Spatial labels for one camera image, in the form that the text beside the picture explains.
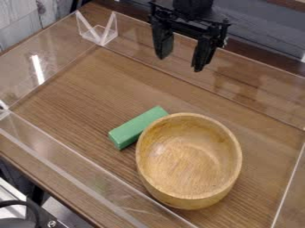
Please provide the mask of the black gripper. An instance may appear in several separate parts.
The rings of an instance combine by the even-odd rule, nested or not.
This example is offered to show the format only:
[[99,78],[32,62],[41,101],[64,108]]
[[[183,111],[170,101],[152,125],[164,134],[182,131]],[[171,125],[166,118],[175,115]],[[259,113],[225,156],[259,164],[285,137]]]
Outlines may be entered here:
[[191,58],[195,72],[211,62],[217,47],[223,47],[231,22],[213,9],[214,0],[150,0],[148,21],[155,54],[163,60],[172,51],[174,35],[198,39]]

